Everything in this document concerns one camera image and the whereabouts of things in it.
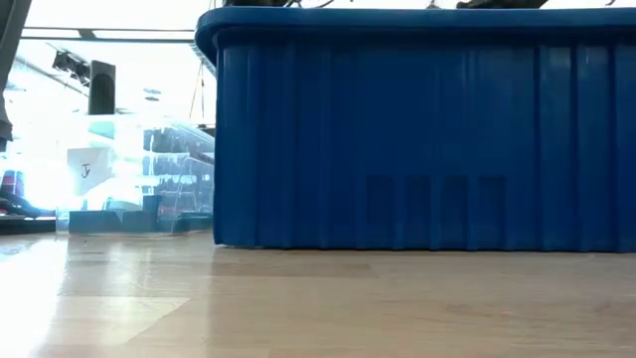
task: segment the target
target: wooden floor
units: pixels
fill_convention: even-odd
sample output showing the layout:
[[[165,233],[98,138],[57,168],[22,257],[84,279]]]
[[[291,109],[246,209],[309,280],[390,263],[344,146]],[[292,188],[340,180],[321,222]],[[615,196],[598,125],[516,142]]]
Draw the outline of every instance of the wooden floor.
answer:
[[[636,357],[636,256],[0,238],[0,357]]]

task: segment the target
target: white label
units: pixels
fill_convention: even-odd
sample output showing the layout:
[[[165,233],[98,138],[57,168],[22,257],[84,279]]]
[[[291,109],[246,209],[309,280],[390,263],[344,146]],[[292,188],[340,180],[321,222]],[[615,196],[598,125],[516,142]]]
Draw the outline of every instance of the white label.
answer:
[[[74,194],[78,196],[112,177],[107,147],[69,149],[68,164],[75,183]]]

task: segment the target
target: black speaker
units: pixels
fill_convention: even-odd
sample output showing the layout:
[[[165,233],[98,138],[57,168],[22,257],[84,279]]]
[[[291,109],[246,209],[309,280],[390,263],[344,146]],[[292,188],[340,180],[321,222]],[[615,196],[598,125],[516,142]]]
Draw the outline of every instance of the black speaker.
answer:
[[[88,114],[115,114],[115,66],[90,62]]]

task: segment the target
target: bin rim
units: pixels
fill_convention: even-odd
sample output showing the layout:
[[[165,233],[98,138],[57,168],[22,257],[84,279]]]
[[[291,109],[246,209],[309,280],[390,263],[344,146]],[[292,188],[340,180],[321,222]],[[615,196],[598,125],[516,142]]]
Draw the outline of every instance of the bin rim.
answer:
[[[223,7],[203,14],[195,43],[217,64],[214,37],[227,28],[318,28],[365,31],[636,29],[636,8],[591,9],[299,9],[276,7]]]

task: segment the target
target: red object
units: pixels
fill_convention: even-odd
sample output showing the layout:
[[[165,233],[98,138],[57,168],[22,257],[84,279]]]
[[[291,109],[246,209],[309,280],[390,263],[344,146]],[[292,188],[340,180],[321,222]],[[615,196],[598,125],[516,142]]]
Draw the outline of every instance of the red object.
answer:
[[[4,172],[0,190],[24,198],[24,173],[15,170]]]

